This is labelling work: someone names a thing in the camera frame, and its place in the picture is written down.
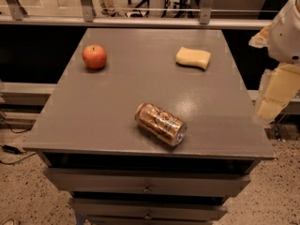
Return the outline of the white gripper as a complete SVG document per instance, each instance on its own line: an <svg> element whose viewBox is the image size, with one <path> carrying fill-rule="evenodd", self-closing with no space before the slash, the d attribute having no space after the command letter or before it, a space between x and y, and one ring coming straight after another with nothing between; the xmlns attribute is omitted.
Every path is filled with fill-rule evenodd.
<svg viewBox="0 0 300 225"><path fill-rule="evenodd" d="M264 71L255 103L255 121L274 121L300 90L299 0L289 0L271 25L253 36L248 45L268 47L270 57L285 62Z"/></svg>

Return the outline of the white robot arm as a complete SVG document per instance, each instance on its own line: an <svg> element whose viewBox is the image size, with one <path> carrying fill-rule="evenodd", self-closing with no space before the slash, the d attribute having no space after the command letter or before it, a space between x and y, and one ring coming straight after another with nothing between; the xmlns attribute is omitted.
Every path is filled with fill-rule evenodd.
<svg viewBox="0 0 300 225"><path fill-rule="evenodd" d="M300 90L300 0L288 0L273 21L248 43L265 47L279 61L274 70L261 77L253 120L268 125L287 107Z"/></svg>

